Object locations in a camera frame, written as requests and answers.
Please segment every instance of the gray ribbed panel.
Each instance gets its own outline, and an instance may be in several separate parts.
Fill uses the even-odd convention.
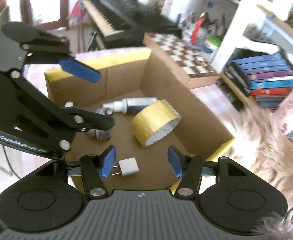
[[[143,191],[143,198],[139,193],[116,190],[107,199],[90,201],[81,216],[63,228],[39,234],[6,229],[0,240],[273,240],[215,228],[193,202],[177,200],[168,190]]]

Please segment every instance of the white bottle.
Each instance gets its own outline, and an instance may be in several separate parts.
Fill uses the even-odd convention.
[[[124,98],[121,101],[103,104],[103,108],[124,114],[137,114],[156,101],[157,98]]]

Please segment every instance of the chessboard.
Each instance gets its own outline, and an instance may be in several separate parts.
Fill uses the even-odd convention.
[[[144,43],[150,47],[152,51],[155,49],[162,50],[166,56],[169,56],[170,59],[174,61],[178,68],[183,70],[184,74],[186,74],[189,79],[212,77],[210,80],[215,81],[218,78],[218,74],[213,67],[200,56],[199,51],[193,50],[175,35],[148,33],[145,35]]]

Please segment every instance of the green object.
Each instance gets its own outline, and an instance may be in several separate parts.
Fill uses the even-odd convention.
[[[217,37],[215,37],[213,35],[209,35],[207,37],[207,41],[209,41],[211,44],[213,44],[213,45],[215,45],[217,47],[220,47],[221,42],[222,42],[220,39],[218,39]]]

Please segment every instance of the pink paper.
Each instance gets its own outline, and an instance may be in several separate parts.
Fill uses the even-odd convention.
[[[284,134],[288,134],[293,130],[293,90],[282,101],[272,117],[275,118]]]

